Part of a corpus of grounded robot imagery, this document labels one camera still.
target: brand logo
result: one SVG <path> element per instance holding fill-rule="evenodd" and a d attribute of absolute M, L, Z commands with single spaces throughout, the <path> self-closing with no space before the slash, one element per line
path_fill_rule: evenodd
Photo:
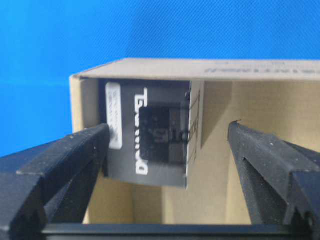
<path fill-rule="evenodd" d="M 135 95 L 134 96 L 134 112 L 135 112 L 135 173 L 138 175 L 148 175 L 148 161 L 143 160 L 140 157 L 140 118 L 139 118 L 139 109 L 141 107 L 148 106 L 148 89 L 145 87 L 143 89 L 143 95 Z"/>

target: black clamp jaw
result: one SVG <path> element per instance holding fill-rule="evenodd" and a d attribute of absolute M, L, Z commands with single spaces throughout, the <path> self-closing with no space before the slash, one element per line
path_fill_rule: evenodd
<path fill-rule="evenodd" d="M 252 224 L 289 225 L 320 239 L 320 153 L 236 121 L 228 141 Z"/>
<path fill-rule="evenodd" d="M 318 240 L 320 153 L 237 122 L 228 141 L 253 225 L 81 224 L 107 161 L 101 124 L 0 158 L 0 239 Z"/>
<path fill-rule="evenodd" d="M 81 223 L 107 156 L 107 124 L 1 159 L 0 239 L 43 239 L 47 223 Z"/>

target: cardboard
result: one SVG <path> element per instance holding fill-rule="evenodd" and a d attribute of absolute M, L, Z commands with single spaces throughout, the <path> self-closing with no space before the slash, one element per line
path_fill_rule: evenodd
<path fill-rule="evenodd" d="M 103 78 L 205 81 L 202 149 L 187 190 L 100 175 L 86 222 L 249 224 L 227 142 L 234 120 L 320 152 L 319 61 L 120 60 L 70 77 L 73 131 L 99 124 L 97 91 Z"/>

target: blue backdrop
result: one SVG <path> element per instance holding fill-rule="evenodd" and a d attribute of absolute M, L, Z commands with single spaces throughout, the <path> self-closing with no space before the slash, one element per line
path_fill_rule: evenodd
<path fill-rule="evenodd" d="M 320 59 L 318 0 L 2 0 L 0 156 L 72 132 L 69 75 L 124 57 Z"/>

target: brown cardboard box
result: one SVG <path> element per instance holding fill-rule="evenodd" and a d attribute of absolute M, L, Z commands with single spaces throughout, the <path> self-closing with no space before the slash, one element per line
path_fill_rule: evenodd
<path fill-rule="evenodd" d="M 72 126 L 99 124 L 99 79 L 205 81 L 202 149 L 188 189 L 99 175 L 85 222 L 249 224 L 227 142 L 230 122 L 320 151 L 320 62 L 127 58 L 70 77 Z"/>

